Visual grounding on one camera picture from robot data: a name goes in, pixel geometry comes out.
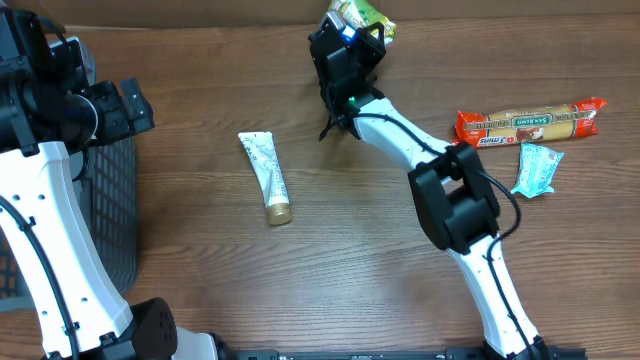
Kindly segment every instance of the black mesh basket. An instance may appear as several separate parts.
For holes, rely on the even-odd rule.
[[[133,139],[88,150],[89,169],[73,184],[82,216],[109,278],[128,291],[138,274],[136,156]],[[71,157],[71,174],[82,168],[82,154]],[[33,308],[24,278],[0,231],[0,312]]]

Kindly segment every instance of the candy wrapper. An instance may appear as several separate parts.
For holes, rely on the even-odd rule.
[[[491,115],[458,111],[456,141],[475,147],[583,137],[598,133],[594,117],[607,105],[600,98]]]
[[[551,180],[563,156],[564,153],[543,146],[523,143],[520,152],[520,174],[511,193],[521,193],[531,199],[544,193],[555,192],[550,186]]]
[[[329,10],[336,10],[354,28],[363,28],[377,22],[384,26],[384,44],[389,45],[396,36],[396,24],[382,15],[366,0],[332,0]],[[378,36],[378,30],[371,32]]]

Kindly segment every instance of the white tube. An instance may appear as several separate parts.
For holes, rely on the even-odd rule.
[[[269,223],[271,225],[288,223],[293,215],[273,144],[273,134],[270,132],[240,133],[238,137],[249,155],[253,170],[260,182]]]

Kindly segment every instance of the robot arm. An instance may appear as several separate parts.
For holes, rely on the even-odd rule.
[[[0,34],[0,227],[46,358],[217,360],[213,337],[177,328],[162,299],[130,307],[120,296],[72,188],[70,152],[153,128],[137,82],[122,82],[124,99],[110,82],[90,85],[78,41],[49,48],[33,13],[0,8]]]
[[[388,99],[376,99],[363,106],[361,113],[388,115],[408,127],[422,141],[434,150],[444,153],[449,143],[436,139],[420,130],[405,119],[393,107]],[[359,138],[387,154],[401,169],[411,172],[421,163],[430,163],[436,159],[432,153],[424,151],[397,125],[380,118],[356,117],[354,127]],[[504,294],[510,304],[518,322],[526,334],[528,344],[524,344],[514,322],[508,317],[505,304],[502,301],[485,256],[494,236],[487,235],[469,247],[469,253],[464,255],[455,250],[447,252],[455,260],[462,271],[471,290],[478,311],[482,316],[484,336],[491,348],[503,358],[509,354],[523,352],[527,345],[534,345],[538,340],[535,326],[526,316],[513,282],[509,276],[501,243],[493,249],[494,267]]]
[[[548,359],[520,304],[500,242],[488,252],[498,236],[499,205],[489,182],[470,170],[482,171],[477,153],[467,144],[451,146],[423,132],[371,86],[369,74],[385,54],[382,39],[371,35],[374,29],[353,30],[337,13],[329,12],[320,29],[309,36],[321,95],[335,124],[389,155],[409,174],[420,224],[462,270],[482,316],[488,353],[496,359]],[[446,194],[442,185],[452,179],[464,180],[464,186]],[[497,281],[487,257],[492,258]],[[516,321],[509,317],[507,306]]]

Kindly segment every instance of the wooden table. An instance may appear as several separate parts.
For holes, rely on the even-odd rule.
[[[156,129],[140,158],[140,273],[126,298],[160,296],[178,323],[238,349],[436,350],[482,324],[455,264],[424,236],[406,175],[332,131],[308,52],[315,26],[87,33],[101,79],[134,75]],[[591,359],[640,357],[640,16],[403,22],[377,86],[452,140],[456,110],[491,113],[600,96],[601,133],[565,152],[555,194],[521,200],[504,244],[548,343]],[[269,228],[237,138],[272,131],[293,223]],[[517,146],[485,149],[508,187]],[[501,224],[512,211],[502,201]],[[34,312],[0,315],[0,358],[37,358]]]

